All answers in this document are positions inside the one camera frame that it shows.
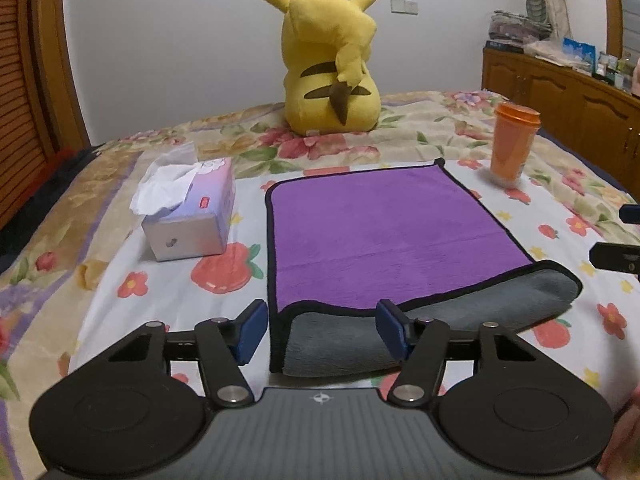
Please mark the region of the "purple grey microfibre towel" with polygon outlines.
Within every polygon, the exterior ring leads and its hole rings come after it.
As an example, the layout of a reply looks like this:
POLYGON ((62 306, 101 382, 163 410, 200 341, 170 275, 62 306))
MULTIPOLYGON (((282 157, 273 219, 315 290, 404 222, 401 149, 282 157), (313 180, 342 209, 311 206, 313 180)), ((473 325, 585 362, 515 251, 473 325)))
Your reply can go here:
POLYGON ((325 174, 266 193, 273 373, 337 378, 389 370, 375 308, 455 330, 527 330, 570 308, 582 282, 535 260, 447 170, 431 165, 325 174))

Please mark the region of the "brown wooden sideboard cabinet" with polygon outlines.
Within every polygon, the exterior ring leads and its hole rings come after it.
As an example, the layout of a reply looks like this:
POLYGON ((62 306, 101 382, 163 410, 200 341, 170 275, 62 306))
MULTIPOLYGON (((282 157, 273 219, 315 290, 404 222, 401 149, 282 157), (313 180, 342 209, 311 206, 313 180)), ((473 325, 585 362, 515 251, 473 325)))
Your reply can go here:
POLYGON ((639 195, 638 98, 568 67, 489 48, 482 87, 539 112, 547 136, 639 195))

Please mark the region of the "purple white tissue box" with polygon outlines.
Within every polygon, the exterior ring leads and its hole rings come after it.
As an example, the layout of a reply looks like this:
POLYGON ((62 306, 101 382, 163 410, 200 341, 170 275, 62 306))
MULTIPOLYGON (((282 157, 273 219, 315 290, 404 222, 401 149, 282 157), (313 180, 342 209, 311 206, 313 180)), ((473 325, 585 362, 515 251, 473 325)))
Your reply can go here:
POLYGON ((129 204, 158 261, 222 254, 234 205, 232 159, 172 152, 151 162, 129 204))

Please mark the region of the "orange plastic cup with lid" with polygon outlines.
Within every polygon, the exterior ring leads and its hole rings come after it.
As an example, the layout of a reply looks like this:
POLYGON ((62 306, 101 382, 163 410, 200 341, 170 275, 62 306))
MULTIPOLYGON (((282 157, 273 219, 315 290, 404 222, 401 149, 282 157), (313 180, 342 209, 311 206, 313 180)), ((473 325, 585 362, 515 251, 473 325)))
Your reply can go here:
POLYGON ((510 101, 497 106, 489 170, 501 185, 518 182, 540 126, 540 113, 530 107, 510 101))

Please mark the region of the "small bottles on sideboard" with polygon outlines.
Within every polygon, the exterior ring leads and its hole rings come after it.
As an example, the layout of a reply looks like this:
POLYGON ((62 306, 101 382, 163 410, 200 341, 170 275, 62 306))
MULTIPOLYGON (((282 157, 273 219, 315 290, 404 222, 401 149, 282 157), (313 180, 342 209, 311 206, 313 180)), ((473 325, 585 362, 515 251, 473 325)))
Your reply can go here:
POLYGON ((618 90, 639 95, 639 61, 632 62, 629 56, 618 58, 600 52, 593 76, 618 90))

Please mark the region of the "blue picture box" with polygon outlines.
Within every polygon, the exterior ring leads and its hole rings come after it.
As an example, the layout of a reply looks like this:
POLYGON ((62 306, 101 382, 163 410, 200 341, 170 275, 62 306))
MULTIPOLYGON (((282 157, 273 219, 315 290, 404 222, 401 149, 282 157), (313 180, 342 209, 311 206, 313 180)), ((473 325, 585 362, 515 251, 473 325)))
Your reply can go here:
POLYGON ((568 58, 570 67, 591 75, 596 67, 597 51, 593 44, 563 38, 563 54, 568 58))

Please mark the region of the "stack of folded clothes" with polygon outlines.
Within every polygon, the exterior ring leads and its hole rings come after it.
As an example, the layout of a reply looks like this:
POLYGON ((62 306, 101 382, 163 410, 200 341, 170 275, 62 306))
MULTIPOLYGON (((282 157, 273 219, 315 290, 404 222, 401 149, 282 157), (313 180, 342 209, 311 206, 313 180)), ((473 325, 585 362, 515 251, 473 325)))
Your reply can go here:
POLYGON ((552 32, 548 23, 538 23, 521 14, 498 10, 491 15, 485 47, 523 53, 526 44, 547 40, 552 32))

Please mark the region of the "yellow Pikachu plush toy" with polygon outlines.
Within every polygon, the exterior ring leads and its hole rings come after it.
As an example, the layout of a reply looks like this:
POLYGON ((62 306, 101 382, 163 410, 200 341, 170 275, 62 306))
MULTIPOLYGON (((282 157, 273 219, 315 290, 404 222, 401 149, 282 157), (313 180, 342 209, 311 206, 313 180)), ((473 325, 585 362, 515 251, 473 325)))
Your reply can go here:
POLYGON ((376 0, 265 0, 283 14, 284 118, 300 136, 370 131, 381 97, 367 66, 376 0))

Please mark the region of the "white wall switch plate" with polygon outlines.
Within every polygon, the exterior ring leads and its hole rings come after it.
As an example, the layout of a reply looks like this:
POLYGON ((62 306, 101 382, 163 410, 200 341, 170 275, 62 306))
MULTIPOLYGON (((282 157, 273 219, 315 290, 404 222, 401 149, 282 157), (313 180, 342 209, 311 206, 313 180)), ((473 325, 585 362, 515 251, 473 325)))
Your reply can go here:
POLYGON ((390 12, 393 14, 418 15, 419 6, 416 1, 390 0, 390 12))

